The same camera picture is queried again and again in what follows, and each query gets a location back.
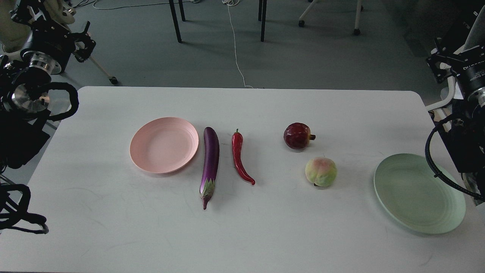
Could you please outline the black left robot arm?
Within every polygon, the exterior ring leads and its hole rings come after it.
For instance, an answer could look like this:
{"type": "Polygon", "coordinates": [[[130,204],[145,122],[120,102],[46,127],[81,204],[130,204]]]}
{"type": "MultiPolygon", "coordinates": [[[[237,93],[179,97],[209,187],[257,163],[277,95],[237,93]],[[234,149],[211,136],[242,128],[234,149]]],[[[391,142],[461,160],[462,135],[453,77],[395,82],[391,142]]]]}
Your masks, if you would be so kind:
{"type": "Polygon", "coordinates": [[[73,116],[79,108],[77,89],[52,76],[65,71],[74,55],[87,60],[96,42],[89,35],[90,22],[80,33],[69,31],[46,15],[30,23],[30,34],[19,50],[19,60],[1,56],[1,173],[19,169],[40,152],[50,135],[43,128],[48,121],[73,116]],[[70,108],[52,115],[50,91],[65,91],[70,108]]]}

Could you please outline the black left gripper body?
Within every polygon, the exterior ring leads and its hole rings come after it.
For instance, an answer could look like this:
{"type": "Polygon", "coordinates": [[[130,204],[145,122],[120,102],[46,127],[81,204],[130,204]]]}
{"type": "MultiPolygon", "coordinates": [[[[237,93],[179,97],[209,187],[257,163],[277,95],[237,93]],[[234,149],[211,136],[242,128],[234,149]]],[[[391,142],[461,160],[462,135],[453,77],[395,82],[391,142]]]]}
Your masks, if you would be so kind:
{"type": "Polygon", "coordinates": [[[20,50],[20,57],[28,67],[43,69],[50,75],[65,71],[76,50],[71,31],[53,20],[39,17],[31,24],[31,33],[20,50]]]}

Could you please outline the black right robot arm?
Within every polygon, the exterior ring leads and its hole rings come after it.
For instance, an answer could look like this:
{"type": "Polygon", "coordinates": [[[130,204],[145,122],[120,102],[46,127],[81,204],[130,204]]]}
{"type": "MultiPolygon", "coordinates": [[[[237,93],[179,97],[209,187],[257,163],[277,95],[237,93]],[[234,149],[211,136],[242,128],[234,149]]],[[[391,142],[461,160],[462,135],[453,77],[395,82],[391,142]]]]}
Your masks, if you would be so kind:
{"type": "Polygon", "coordinates": [[[455,80],[463,100],[452,103],[452,112],[435,122],[426,140],[425,158],[428,166],[445,184],[477,201],[484,201],[484,47],[477,45],[460,53],[437,46],[426,62],[438,83],[455,80]],[[439,132],[459,173],[475,176],[476,188],[461,187],[438,169],[430,145],[434,133],[439,132]]]}

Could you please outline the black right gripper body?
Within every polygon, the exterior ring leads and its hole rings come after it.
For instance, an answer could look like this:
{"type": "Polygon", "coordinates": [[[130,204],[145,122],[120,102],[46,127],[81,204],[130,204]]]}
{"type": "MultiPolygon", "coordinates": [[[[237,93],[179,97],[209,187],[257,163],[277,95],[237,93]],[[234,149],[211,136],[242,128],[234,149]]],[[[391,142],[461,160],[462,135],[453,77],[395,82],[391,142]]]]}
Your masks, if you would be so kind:
{"type": "Polygon", "coordinates": [[[443,49],[426,59],[437,83],[454,77],[460,92],[468,101],[479,101],[484,98],[484,48],[471,48],[454,54],[443,49]]]}

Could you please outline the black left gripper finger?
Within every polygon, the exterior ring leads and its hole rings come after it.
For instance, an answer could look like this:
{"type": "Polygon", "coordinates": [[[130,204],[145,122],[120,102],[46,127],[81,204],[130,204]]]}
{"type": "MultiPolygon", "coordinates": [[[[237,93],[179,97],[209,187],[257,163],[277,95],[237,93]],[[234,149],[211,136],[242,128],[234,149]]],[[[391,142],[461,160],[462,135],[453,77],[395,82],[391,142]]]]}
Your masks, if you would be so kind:
{"type": "Polygon", "coordinates": [[[90,58],[96,42],[92,39],[87,39],[85,41],[75,42],[75,46],[76,50],[73,52],[73,55],[78,62],[83,63],[90,58]]]}
{"type": "Polygon", "coordinates": [[[83,31],[77,32],[77,33],[71,32],[70,33],[71,40],[74,41],[74,42],[90,42],[91,37],[88,34],[90,24],[91,24],[90,21],[86,21],[85,26],[83,28],[83,31]]]}

